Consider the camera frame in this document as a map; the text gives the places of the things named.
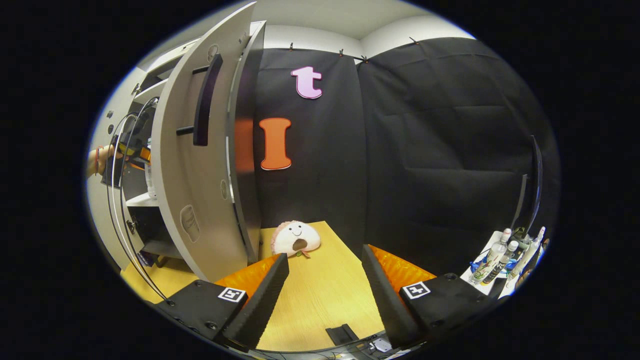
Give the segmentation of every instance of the black fabric backdrop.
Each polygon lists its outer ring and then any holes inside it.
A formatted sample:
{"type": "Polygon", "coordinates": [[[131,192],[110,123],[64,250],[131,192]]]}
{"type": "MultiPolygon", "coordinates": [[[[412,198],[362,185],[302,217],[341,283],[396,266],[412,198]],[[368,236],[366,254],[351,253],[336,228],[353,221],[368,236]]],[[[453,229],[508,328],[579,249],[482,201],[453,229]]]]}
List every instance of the black fabric backdrop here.
{"type": "MultiPolygon", "coordinates": [[[[435,275],[460,274],[492,232],[511,225],[522,175],[543,155],[540,211],[552,235],[559,196],[554,135],[524,81],[481,42],[437,38],[350,57],[265,50],[257,83],[255,161],[263,227],[326,220],[359,257],[363,243],[435,275]],[[296,93],[313,66],[323,94],[296,93]],[[264,171],[258,122],[285,117],[292,166],[264,171]]],[[[533,182],[516,226],[531,214],[533,182]]]]}

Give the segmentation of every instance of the white wall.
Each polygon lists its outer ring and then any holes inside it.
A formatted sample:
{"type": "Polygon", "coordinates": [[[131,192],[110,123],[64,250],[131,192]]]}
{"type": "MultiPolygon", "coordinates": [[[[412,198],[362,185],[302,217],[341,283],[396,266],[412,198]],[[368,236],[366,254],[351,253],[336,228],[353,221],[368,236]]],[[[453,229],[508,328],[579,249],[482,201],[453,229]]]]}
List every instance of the white wall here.
{"type": "Polygon", "coordinates": [[[401,19],[372,31],[360,42],[366,57],[371,58],[395,47],[430,38],[474,38],[456,25],[436,15],[401,19]]]}
{"type": "MultiPolygon", "coordinates": [[[[116,131],[116,126],[119,121],[127,114],[129,111],[129,106],[133,101],[133,95],[131,94],[131,90],[136,86],[136,83],[142,83],[142,80],[145,77],[145,72],[140,68],[134,68],[128,75],[122,80],[118,88],[115,90],[113,94],[111,94],[111,98],[106,103],[104,109],[102,109],[102,113],[98,118],[98,122],[96,128],[93,131],[93,136],[91,139],[90,147],[88,151],[95,149],[98,146],[106,146],[111,141],[111,136],[116,131]],[[113,116],[111,118],[107,118],[107,112],[109,110],[113,110],[113,116]],[[112,124],[114,127],[114,132],[111,135],[107,132],[107,128],[112,124]]],[[[89,203],[89,209],[91,211],[91,216],[93,217],[93,222],[95,223],[95,227],[100,234],[100,238],[104,243],[104,246],[107,248],[111,257],[115,260],[120,268],[125,268],[129,264],[129,258],[127,254],[122,250],[120,242],[116,237],[116,233],[113,230],[113,225],[111,224],[111,217],[109,215],[109,207],[107,204],[107,186],[101,184],[102,180],[101,175],[91,176],[87,179],[87,198],[89,203]]],[[[119,191],[116,191],[116,206],[120,207],[120,199],[118,198],[119,191]]],[[[118,217],[120,219],[121,225],[123,225],[122,217],[118,217]]],[[[134,246],[139,247],[140,244],[135,242],[135,238],[132,238],[134,242],[134,246]]]]}
{"type": "Polygon", "coordinates": [[[359,40],[331,31],[302,28],[299,26],[267,25],[264,30],[264,48],[313,49],[362,57],[362,45],[359,40]]]}

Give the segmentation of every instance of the water bottle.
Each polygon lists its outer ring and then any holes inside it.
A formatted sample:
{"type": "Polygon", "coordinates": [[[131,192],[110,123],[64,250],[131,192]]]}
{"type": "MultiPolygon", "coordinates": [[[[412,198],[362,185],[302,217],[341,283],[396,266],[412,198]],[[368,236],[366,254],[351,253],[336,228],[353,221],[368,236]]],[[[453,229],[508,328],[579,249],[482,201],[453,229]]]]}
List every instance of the water bottle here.
{"type": "Polygon", "coordinates": [[[511,237],[511,229],[507,228],[502,232],[500,241],[494,243],[489,253],[482,259],[478,269],[469,275],[469,283],[477,285],[484,277],[489,275],[493,268],[498,264],[498,260],[507,251],[507,241],[511,237]]]}
{"type": "Polygon", "coordinates": [[[491,284],[491,282],[495,279],[495,277],[498,276],[498,274],[502,271],[502,268],[507,266],[507,264],[509,263],[509,260],[511,260],[511,257],[513,256],[513,252],[517,248],[518,248],[518,242],[517,241],[514,240],[514,241],[509,243],[509,246],[507,246],[507,252],[505,252],[504,255],[502,255],[502,257],[500,258],[500,261],[498,262],[497,265],[495,265],[495,268],[493,268],[493,270],[491,270],[489,275],[487,275],[484,278],[484,280],[482,280],[482,285],[491,284]]]}
{"type": "MultiPolygon", "coordinates": [[[[151,138],[147,140],[147,147],[151,150],[151,138]]],[[[156,197],[156,189],[151,181],[151,164],[145,164],[145,180],[147,180],[147,193],[151,199],[156,197]]]]}

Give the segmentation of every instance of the plush toy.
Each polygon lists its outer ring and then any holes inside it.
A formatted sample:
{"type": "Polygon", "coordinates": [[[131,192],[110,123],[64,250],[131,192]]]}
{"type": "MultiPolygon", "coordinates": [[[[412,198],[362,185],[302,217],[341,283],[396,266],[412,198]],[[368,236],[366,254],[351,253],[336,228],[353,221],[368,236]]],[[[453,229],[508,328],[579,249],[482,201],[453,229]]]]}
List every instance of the plush toy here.
{"type": "Polygon", "coordinates": [[[286,253],[287,256],[297,255],[311,258],[308,251],[316,250],[320,246],[320,235],[308,224],[299,221],[283,222],[276,228],[271,238],[273,254],[286,253]]]}

